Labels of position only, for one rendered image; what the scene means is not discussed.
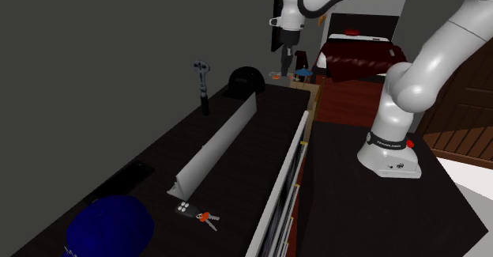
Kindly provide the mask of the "black cap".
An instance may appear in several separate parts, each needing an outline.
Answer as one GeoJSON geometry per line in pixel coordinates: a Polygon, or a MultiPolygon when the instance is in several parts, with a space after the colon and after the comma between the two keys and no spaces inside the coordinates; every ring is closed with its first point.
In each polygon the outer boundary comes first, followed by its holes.
{"type": "Polygon", "coordinates": [[[228,95],[246,99],[253,93],[265,90],[265,79],[261,72],[252,66],[242,66],[231,73],[228,81],[228,95]]]}

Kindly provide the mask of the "bed with dark red cover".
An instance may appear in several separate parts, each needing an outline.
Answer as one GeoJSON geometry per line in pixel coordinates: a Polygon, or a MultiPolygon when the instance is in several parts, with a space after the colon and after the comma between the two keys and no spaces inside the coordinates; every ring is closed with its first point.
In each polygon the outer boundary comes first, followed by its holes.
{"type": "Polygon", "coordinates": [[[406,60],[392,42],[397,15],[332,13],[314,61],[313,82],[322,86],[315,119],[370,127],[378,110],[386,71],[406,60]]]}

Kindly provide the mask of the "long white triangular box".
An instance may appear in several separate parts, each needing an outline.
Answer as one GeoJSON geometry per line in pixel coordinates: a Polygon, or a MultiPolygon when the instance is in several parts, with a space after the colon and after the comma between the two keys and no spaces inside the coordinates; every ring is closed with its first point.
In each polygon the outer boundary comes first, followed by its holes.
{"type": "Polygon", "coordinates": [[[187,201],[213,169],[228,147],[257,111],[256,93],[252,93],[225,124],[201,147],[175,176],[167,193],[187,201]]]}

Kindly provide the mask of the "dark chest of drawers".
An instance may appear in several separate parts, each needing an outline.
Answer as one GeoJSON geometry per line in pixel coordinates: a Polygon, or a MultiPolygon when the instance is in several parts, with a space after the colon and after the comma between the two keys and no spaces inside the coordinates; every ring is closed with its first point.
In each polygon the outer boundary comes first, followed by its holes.
{"type": "Polygon", "coordinates": [[[218,91],[210,114],[192,111],[135,159],[154,169],[130,195],[152,215],[153,237],[139,257],[245,257],[310,92],[267,85],[257,111],[190,197],[191,204],[220,217],[213,228],[175,213],[168,194],[176,174],[242,105],[218,91]]]}

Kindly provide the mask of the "brown wooden door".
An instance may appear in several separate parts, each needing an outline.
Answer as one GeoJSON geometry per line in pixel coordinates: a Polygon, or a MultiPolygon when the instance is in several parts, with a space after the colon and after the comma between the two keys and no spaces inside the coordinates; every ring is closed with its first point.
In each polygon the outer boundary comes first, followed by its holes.
{"type": "Polygon", "coordinates": [[[416,133],[436,157],[493,170],[493,40],[456,69],[416,133]]]}

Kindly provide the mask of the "dark robot stand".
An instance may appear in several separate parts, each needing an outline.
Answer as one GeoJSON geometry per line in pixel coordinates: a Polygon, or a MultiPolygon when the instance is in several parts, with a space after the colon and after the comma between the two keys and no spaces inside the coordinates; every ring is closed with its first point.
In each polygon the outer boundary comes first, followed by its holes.
{"type": "Polygon", "coordinates": [[[368,130],[315,121],[299,190],[296,257],[464,257],[488,230],[425,141],[417,179],[358,161],[368,130]]]}

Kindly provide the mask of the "black key fob with keys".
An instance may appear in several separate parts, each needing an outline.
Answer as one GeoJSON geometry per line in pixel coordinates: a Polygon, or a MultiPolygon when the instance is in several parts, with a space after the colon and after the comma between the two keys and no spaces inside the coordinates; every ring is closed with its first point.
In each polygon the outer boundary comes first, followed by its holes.
{"type": "Polygon", "coordinates": [[[175,207],[175,212],[184,217],[193,218],[200,222],[206,223],[212,230],[217,231],[213,221],[219,221],[220,217],[211,214],[210,212],[202,212],[196,206],[189,204],[188,202],[180,202],[175,207]]]}

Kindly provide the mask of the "blue cap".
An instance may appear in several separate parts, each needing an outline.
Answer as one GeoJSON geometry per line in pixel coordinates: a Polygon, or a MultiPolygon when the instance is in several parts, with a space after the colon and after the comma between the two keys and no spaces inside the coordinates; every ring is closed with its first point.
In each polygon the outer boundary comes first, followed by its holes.
{"type": "Polygon", "coordinates": [[[153,231],[152,216],[137,198],[99,198],[67,227],[61,257],[139,257],[153,231]]]}

